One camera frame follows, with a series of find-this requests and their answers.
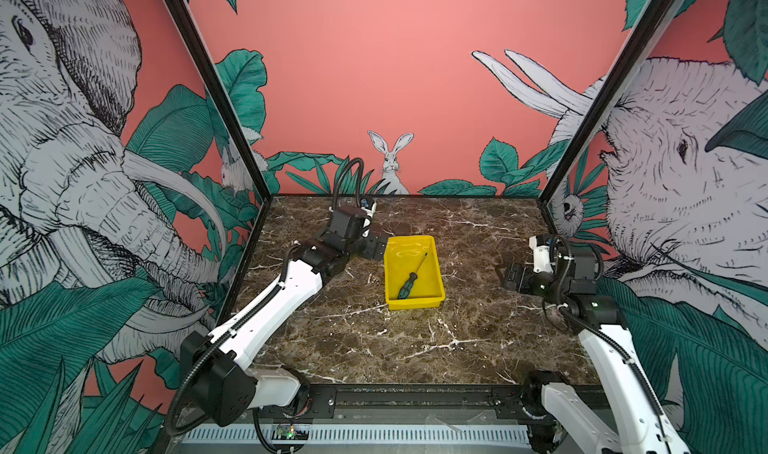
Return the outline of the green handled screwdriver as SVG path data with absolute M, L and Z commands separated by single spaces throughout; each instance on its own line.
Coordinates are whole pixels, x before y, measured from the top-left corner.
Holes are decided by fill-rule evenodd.
M 402 287 L 398 292 L 397 298 L 399 300 L 407 299 L 410 296 L 411 291 L 414 287 L 414 284 L 418 279 L 418 272 L 427 257 L 428 257 L 428 253 L 425 252 L 421 257 L 419 263 L 417 264 L 416 268 L 410 272 L 408 278 L 406 279 L 406 281 L 404 282 L 404 284 L 402 285 Z

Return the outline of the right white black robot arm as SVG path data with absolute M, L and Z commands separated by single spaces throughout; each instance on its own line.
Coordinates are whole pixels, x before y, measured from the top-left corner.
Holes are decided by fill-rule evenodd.
M 523 413 L 534 422 L 531 448 L 552 453 L 569 436 L 585 453 L 688 452 L 645 374 L 618 304 L 598 292 L 604 275 L 599 251 L 574 247 L 560 235 L 533 236 L 530 248 L 532 263 L 496 267 L 500 284 L 560 313 L 586 349 L 616 424 L 609 427 L 562 374 L 533 371 L 519 394 Z

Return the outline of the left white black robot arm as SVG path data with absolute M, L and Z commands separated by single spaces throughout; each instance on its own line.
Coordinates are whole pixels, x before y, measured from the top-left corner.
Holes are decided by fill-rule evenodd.
M 328 224 L 288 248 L 279 275 L 245 308 L 206 335 L 187 336 L 182 381 L 164 422 L 167 435 L 185 434 L 206 420 L 227 426 L 250 409 L 276 406 L 296 416 L 308 407 L 308 383 L 300 373 L 251 365 L 276 330 L 351 258 L 382 259 L 387 239 L 371 232 L 376 207 L 365 196 L 358 204 L 332 208 Z

